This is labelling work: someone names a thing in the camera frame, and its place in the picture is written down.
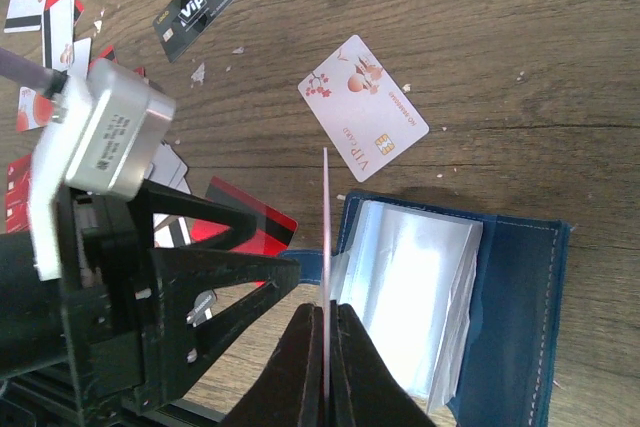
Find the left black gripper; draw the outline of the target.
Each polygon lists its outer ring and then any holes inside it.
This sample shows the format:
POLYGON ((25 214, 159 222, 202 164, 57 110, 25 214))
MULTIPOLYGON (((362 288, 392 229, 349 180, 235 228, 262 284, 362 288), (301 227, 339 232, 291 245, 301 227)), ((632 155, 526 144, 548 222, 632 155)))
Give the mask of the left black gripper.
POLYGON ((62 188, 58 278, 37 273, 33 231, 1 239, 2 410, 151 412, 183 397, 299 283, 295 260, 229 252, 256 230, 251 214, 150 180, 129 202, 62 188), (151 248, 156 213, 227 229, 151 248))

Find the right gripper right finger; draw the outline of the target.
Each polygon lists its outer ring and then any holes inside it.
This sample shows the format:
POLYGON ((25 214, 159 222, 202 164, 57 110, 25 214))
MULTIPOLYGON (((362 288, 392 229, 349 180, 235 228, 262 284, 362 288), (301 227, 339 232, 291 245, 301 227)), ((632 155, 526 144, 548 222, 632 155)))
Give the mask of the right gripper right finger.
POLYGON ((394 380, 355 310, 336 302, 331 303, 329 424, 434 424, 394 380))

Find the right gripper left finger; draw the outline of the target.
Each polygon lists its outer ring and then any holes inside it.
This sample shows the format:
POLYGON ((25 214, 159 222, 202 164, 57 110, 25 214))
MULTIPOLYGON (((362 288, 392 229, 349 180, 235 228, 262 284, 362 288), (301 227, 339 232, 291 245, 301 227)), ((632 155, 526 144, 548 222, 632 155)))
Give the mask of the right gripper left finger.
POLYGON ((322 309, 300 305, 262 373, 223 426, 317 426, 321 417, 322 309))

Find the blue leather card holder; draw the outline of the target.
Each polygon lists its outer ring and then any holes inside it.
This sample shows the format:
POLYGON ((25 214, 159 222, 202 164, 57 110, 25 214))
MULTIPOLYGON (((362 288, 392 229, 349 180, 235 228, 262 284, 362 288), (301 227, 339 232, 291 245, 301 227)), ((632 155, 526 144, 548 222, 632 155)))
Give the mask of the blue leather card holder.
POLYGON ((460 426, 547 425, 568 224, 353 191, 344 203, 338 252, 346 251, 357 212, 367 201, 482 224, 471 325, 457 392, 448 406, 460 426))

